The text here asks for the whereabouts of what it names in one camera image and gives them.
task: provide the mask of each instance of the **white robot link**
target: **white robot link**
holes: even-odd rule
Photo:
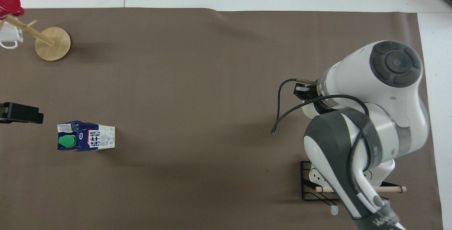
[[[272,134],[283,117],[302,107],[312,118],[303,139],[306,153],[360,230],[405,229],[364,172],[393,167],[394,158],[425,144],[429,122],[418,96],[422,74],[413,49],[379,41],[334,64],[316,82],[283,82],[300,82],[297,96],[305,102],[280,118],[281,84]]]

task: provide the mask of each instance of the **wooden dowel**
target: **wooden dowel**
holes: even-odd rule
[[[373,187],[376,192],[406,192],[406,187],[404,186],[396,186],[396,187]],[[315,187],[315,192],[317,193],[326,193],[333,192],[331,187]]]
[[[41,34],[40,32],[37,32],[37,30],[33,28],[28,28],[26,24],[19,21],[18,19],[14,18],[13,16],[9,15],[6,16],[5,20],[10,23],[11,25],[17,27],[18,29],[21,29],[24,32],[27,32],[28,34],[32,35],[33,37],[41,40],[42,42],[46,43],[47,45],[54,45],[55,41],[52,39],[46,37],[45,35]]]
[[[31,27],[31,26],[33,26],[34,24],[36,24],[37,23],[37,20],[34,20],[34,21],[32,21],[32,22],[30,22],[29,24],[27,24],[27,28],[29,28],[29,27]]]

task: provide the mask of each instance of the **black metal rack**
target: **black metal rack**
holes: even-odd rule
[[[300,174],[301,174],[301,182],[302,182],[302,199],[304,201],[322,201],[329,206],[336,205],[333,201],[338,201],[339,198],[334,192],[327,192],[327,193],[318,193],[315,191],[315,188],[321,187],[321,185],[318,185],[316,183],[313,183],[309,180],[309,171],[311,167],[311,162],[302,160],[300,161]],[[402,186],[390,183],[390,182],[382,182],[380,187],[400,187],[400,192],[402,193]]]

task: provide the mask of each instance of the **white mug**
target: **white mug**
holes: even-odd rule
[[[6,49],[15,49],[18,46],[18,42],[23,42],[24,37],[22,31],[13,25],[5,22],[0,29],[0,45]],[[3,42],[14,42],[14,46],[5,46]]]

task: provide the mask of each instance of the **brown tabletop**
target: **brown tabletop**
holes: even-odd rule
[[[31,9],[38,31],[72,47],[40,59],[34,38],[0,48],[0,101],[40,108],[43,124],[0,126],[0,228],[354,229],[300,195],[301,111],[270,135],[287,78],[315,80],[368,43],[421,56],[416,14],[208,9]],[[300,101],[293,84],[282,111]],[[427,103],[425,79],[420,96]],[[116,148],[57,151],[58,123],[116,127]],[[407,229],[442,229],[431,138],[396,160],[382,193]]]

